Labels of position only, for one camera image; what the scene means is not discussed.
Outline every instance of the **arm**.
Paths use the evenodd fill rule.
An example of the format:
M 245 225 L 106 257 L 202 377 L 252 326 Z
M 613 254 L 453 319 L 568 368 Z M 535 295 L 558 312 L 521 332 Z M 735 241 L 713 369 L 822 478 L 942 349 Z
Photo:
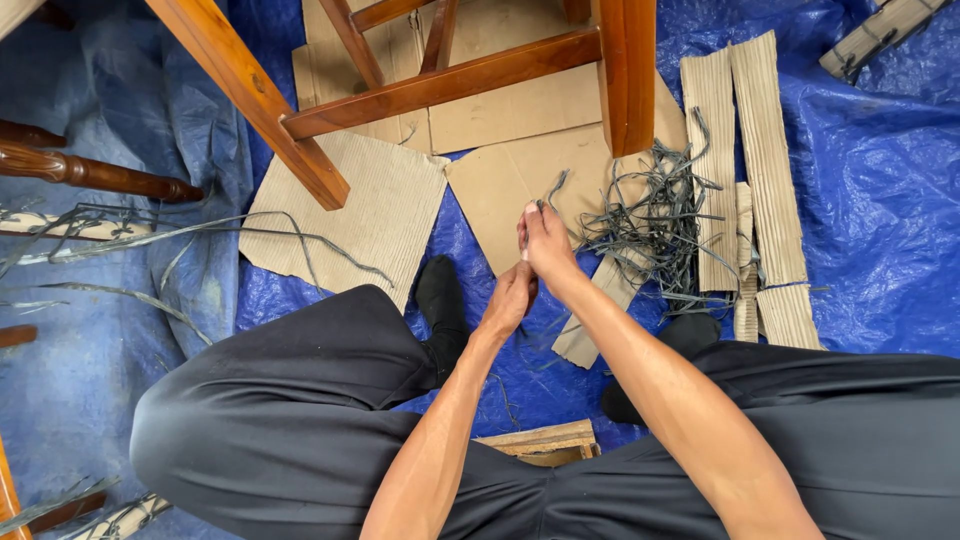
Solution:
M 580 319 L 650 430 L 730 536 L 823 538 L 756 427 L 716 384 L 590 282 L 560 218 L 528 206 L 517 227 L 529 238 L 524 258 Z
M 480 391 L 493 358 L 536 296 L 530 265 L 497 281 L 490 306 L 457 366 L 400 448 L 360 533 L 361 540 L 433 540 L 440 536 L 464 470 Z

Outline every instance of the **foot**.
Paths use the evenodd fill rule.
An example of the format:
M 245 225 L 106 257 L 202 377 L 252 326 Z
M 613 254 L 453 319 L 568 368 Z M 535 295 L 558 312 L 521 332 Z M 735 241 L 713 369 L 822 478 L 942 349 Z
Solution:
M 660 332 L 657 339 L 680 356 L 693 360 L 708 345 L 720 339 L 720 321 L 707 313 L 679 315 Z M 600 396 L 600 408 L 611 422 L 647 427 L 618 380 L 613 380 L 604 388 Z
M 434 387 L 440 388 L 457 364 L 470 335 L 464 315 L 464 293 L 453 261 L 446 255 L 428 260 L 420 272 L 414 299 L 430 326 L 430 337 L 422 343 L 437 365 Z

